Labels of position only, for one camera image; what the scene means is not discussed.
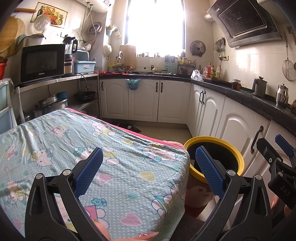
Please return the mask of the person's right hand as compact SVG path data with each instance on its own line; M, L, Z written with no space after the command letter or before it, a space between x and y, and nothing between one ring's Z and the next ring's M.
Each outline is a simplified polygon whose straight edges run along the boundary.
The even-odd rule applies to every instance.
M279 211L283 210L284 216L288 217L291 214L292 210L287 205L285 205L284 207L282 205L283 205L282 200L275 195L271 201L271 214L274 215L277 210Z

